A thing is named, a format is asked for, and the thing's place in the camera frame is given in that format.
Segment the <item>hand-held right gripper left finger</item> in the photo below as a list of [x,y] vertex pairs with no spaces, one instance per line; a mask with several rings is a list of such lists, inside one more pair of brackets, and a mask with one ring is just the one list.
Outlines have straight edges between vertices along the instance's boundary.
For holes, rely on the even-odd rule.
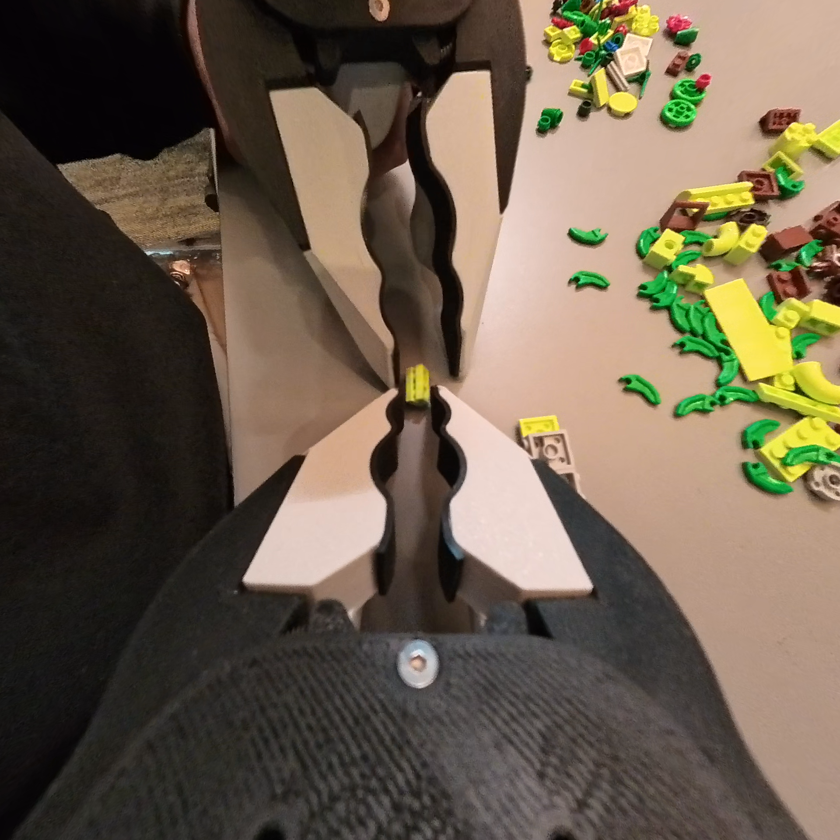
[[243,578],[251,592],[342,605],[353,625],[388,592],[396,564],[389,482],[401,390],[392,389],[297,458],[297,473]]

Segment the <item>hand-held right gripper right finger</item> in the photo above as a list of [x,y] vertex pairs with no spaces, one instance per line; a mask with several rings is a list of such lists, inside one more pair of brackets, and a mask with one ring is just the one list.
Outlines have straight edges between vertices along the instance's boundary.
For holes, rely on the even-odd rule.
[[487,617],[501,602],[590,596],[594,585],[534,461],[449,389],[430,394],[448,489],[437,540],[445,600]]

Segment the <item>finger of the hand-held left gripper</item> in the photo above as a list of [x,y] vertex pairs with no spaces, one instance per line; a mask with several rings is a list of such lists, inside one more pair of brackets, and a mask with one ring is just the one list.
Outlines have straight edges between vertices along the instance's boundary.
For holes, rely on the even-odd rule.
[[382,269],[364,229],[371,157],[364,118],[316,87],[276,89],[269,101],[308,238],[304,258],[367,364],[396,387]]
[[429,205],[448,373],[464,377],[502,219],[490,72],[457,71],[436,97],[421,98],[406,121],[406,143],[416,186]]

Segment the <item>light grey bracket brick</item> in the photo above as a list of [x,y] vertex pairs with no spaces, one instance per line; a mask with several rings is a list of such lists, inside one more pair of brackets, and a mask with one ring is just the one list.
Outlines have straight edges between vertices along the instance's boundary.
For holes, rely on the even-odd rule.
[[576,472],[570,439],[565,430],[533,433],[526,436],[523,443],[532,459],[544,463],[557,475]]

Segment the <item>lime long studded plate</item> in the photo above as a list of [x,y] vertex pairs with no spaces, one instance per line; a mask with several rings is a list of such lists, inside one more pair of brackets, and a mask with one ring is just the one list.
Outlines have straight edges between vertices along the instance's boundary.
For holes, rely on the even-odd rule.
[[562,428],[560,426],[560,422],[559,422],[558,417],[555,416],[555,415],[522,418],[518,421],[518,437],[519,437],[520,446],[523,447],[523,449],[526,451],[526,453],[529,456],[529,453],[526,449],[526,446],[523,443],[523,439],[526,436],[528,436],[530,434],[533,434],[533,433],[557,431],[559,429],[562,429]]

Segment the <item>heap of small brick parts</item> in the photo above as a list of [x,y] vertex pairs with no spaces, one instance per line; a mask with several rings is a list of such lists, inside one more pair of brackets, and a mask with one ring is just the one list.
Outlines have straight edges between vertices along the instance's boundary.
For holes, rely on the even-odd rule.
[[[665,69],[678,51],[684,49],[690,53],[686,68],[677,77],[665,74],[673,85],[659,112],[661,122],[662,108],[668,100],[674,99],[674,85],[682,79],[694,80],[707,73],[698,73],[702,55],[695,50],[699,28],[694,20],[685,14],[661,18],[646,2],[552,3],[549,23],[542,32],[542,42],[552,63],[575,65],[579,71],[579,76],[573,78],[568,87],[568,95],[576,102],[574,115],[578,120],[587,120],[593,113],[601,111],[613,117],[606,105],[609,97],[617,91],[632,93],[638,99],[638,108],[654,75],[652,55],[658,34],[664,35],[668,44],[676,48]],[[696,105],[697,114],[702,102]],[[636,110],[624,119],[631,117]]]

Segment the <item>pile of mixed toy bricks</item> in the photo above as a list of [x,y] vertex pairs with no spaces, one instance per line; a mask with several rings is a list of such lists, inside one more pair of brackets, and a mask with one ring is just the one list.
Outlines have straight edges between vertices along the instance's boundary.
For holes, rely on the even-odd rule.
[[683,398],[677,418],[734,403],[762,403],[797,419],[760,418],[741,432],[752,453],[744,478],[772,496],[803,484],[838,505],[838,374],[809,359],[838,338],[838,202],[804,224],[771,228],[768,205],[802,194],[799,160],[838,161],[838,121],[818,129],[798,108],[772,108],[758,122],[768,158],[730,183],[679,192],[636,253],[655,271],[637,296],[663,310],[675,348],[718,366],[715,389]]

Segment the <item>person's left forearm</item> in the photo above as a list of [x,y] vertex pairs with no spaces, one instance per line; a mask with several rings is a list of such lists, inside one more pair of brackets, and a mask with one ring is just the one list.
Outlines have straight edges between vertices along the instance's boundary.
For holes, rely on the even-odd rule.
[[196,6],[2,1],[2,114],[55,165],[147,161],[213,127]]

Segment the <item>person's left hand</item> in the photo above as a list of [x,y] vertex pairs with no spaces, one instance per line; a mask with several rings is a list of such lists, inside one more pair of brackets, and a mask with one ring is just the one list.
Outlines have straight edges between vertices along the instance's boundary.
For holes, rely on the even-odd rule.
[[389,132],[371,152],[370,178],[383,177],[407,161],[406,119],[394,121]]

